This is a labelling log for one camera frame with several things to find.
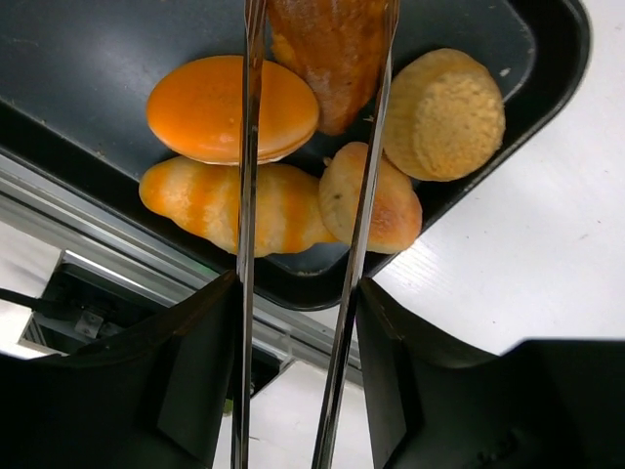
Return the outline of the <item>silver metal tongs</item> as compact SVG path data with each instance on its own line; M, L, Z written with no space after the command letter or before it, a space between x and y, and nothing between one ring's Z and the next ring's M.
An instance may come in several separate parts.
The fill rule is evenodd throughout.
M258 141L262 69L265 58L265 22L267 4L247 1L244 4L245 49L242 65L242 120L240 132L240 196L236 273L242 293L240 343L235 349L235 361L240 367L238 390L233 397L231 467L249 465L250 380L252 356L252 325L254 297L254 253L256 229L256 194L258 170ZM364 164L359 202L354 220L354 233L332 354L327 371L312 467L332 465L338 429L348 357L356 315L356 291L362 278L363 263L374 205L378 169L382 155L382 133L392 83L392 48L399 17L397 1L388 1L384 8L380 86L377 94L373 128Z

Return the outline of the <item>brown croissant roll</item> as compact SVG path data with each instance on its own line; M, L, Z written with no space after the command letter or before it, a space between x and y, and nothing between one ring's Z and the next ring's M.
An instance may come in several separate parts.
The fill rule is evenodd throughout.
M267 4L272 53L312 88L326 135L344 133L377 89L385 7L360 0Z

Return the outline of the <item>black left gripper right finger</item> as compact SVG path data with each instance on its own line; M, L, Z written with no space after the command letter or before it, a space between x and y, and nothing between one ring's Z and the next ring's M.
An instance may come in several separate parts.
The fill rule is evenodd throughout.
M620 468L624 345L531 339L497 356L361 282L356 323L378 468Z

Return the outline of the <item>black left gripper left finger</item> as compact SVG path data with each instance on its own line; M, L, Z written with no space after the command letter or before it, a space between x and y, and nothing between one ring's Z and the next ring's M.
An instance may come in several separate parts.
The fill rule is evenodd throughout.
M1 359L5 468L208 468L233 360L234 273L68 355Z

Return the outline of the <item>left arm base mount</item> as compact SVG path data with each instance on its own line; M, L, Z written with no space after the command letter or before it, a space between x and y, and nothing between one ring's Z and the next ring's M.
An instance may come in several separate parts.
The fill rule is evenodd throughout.
M1 298L33 313L24 338L71 354L122 332L165 307L86 269L63 261L43 293L31 297L1 286Z

